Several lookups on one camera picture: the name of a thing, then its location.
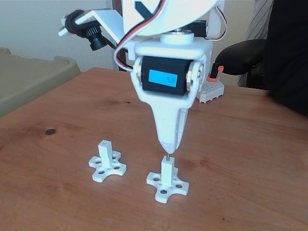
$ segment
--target white lego brick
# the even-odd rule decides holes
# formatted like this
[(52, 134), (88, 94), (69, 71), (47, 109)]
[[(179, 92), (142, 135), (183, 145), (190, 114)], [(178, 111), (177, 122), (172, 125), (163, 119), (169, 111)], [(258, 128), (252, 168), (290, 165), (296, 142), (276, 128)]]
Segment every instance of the white lego brick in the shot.
[(204, 81), (201, 91), (197, 94), (197, 98), (199, 102), (206, 103), (209, 100), (223, 95), (224, 90), (225, 85), (223, 85), (219, 80), (217, 82)]

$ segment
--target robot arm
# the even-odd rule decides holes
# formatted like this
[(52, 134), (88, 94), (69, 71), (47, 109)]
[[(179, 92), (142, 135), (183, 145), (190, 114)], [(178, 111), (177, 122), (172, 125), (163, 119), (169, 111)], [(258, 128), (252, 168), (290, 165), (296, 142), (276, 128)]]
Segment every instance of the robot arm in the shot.
[[(118, 44), (114, 59), (131, 72), (139, 99), (154, 114), (157, 135), (168, 154), (178, 148), (187, 118), (202, 83), (210, 72), (213, 42), (220, 35), (224, 0), (125, 0), (123, 18), (114, 10), (93, 10), (80, 14), (74, 24), (98, 22)], [(197, 38), (185, 26), (209, 12), (207, 38)], [(64, 23), (60, 36), (72, 31)], [(88, 28), (86, 38), (99, 42), (99, 30)], [(122, 49), (134, 61), (132, 68), (117, 57)]]

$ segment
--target beige plastic tray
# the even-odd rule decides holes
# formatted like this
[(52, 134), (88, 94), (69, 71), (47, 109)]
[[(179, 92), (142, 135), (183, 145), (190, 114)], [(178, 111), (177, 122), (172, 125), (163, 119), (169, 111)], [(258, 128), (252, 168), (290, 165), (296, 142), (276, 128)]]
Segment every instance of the beige plastic tray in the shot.
[(12, 55), (7, 48), (0, 48), (0, 116), (80, 73), (77, 63), (70, 58), (26, 59)]

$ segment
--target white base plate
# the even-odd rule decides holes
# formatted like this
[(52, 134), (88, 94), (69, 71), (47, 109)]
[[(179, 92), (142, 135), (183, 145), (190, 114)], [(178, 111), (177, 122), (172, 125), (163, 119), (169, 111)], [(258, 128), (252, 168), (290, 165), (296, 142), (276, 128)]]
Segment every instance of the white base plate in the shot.
[(172, 194), (182, 194), (187, 195), (189, 183), (181, 181), (178, 178), (178, 168), (174, 168), (174, 176), (172, 184), (169, 186), (162, 185), (161, 183), (161, 174), (150, 172), (148, 177), (146, 178), (146, 183), (151, 184), (157, 188), (157, 192), (155, 194), (155, 200), (161, 203), (167, 203), (168, 198)]
[(102, 183), (102, 181), (110, 175), (120, 175), (123, 176), (126, 172), (126, 165), (119, 162), (121, 158), (121, 153), (113, 151), (112, 152), (112, 164), (110, 167), (103, 167), (102, 159), (99, 156), (94, 156), (89, 161), (89, 166), (96, 168), (92, 175), (92, 178), (96, 182)]

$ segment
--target white bracket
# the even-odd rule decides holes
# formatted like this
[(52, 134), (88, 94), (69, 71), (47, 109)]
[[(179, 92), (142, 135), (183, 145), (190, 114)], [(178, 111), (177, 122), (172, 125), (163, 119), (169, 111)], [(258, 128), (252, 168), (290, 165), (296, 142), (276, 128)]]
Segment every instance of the white bracket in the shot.
[(172, 194), (187, 195), (189, 183), (178, 178), (178, 168), (174, 167), (174, 157), (170, 157), (167, 161), (167, 156), (164, 156), (161, 171), (161, 174), (150, 172), (146, 178), (147, 184), (157, 188), (155, 200), (167, 203)]
[(110, 175), (123, 176), (126, 172), (126, 165), (119, 162), (121, 153), (112, 151), (110, 141), (103, 140), (98, 145), (100, 156), (94, 156), (89, 161), (89, 166), (96, 168), (92, 178), (96, 182), (102, 182)]

